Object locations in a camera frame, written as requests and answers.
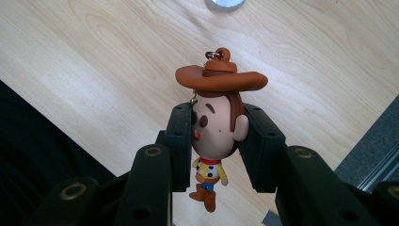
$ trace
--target hat brim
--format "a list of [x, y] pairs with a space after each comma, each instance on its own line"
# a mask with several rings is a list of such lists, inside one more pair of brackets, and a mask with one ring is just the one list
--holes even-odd
[[205, 77], [203, 68], [197, 65], [186, 66], [175, 73], [177, 82], [187, 88], [203, 91], [250, 91], [262, 89], [267, 77], [261, 73], [227, 73]]

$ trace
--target toy eye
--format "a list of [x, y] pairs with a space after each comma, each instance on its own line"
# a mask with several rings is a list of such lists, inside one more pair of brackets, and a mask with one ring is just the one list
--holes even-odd
[[202, 116], [199, 120], [199, 126], [200, 127], [205, 127], [208, 124], [208, 117]]
[[195, 124], [199, 120], [197, 112], [191, 112], [191, 124]]

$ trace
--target toy ear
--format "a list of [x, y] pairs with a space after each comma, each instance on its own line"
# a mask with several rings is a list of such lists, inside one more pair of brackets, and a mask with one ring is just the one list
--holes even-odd
[[243, 141], [247, 137], [249, 122], [246, 115], [240, 115], [235, 120], [235, 128], [232, 133], [234, 140]]

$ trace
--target toy keychain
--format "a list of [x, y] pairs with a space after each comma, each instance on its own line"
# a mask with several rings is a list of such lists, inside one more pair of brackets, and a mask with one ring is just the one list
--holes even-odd
[[199, 158], [192, 167], [197, 169], [199, 184], [189, 196], [204, 202], [205, 209], [212, 213], [216, 208], [215, 184], [219, 180], [224, 186], [229, 183], [221, 160], [232, 155], [247, 136], [248, 119], [239, 92], [262, 89], [267, 77], [256, 72], [238, 73], [226, 48], [206, 52], [205, 56], [208, 61], [203, 67], [182, 67], [176, 71], [176, 80], [195, 93], [190, 101], [192, 146]]

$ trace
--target light wood surface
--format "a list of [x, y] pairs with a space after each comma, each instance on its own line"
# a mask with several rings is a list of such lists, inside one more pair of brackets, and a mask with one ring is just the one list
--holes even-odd
[[[228, 14], [202, 0], [3, 0], [0, 78], [121, 175], [191, 98], [175, 71], [227, 47], [240, 72], [269, 78], [244, 102], [335, 169], [399, 93], [398, 11], [396, 0], [247, 0]], [[176, 225], [261, 225], [276, 211], [238, 153], [223, 163], [215, 213], [188, 198], [193, 178], [173, 194]]]

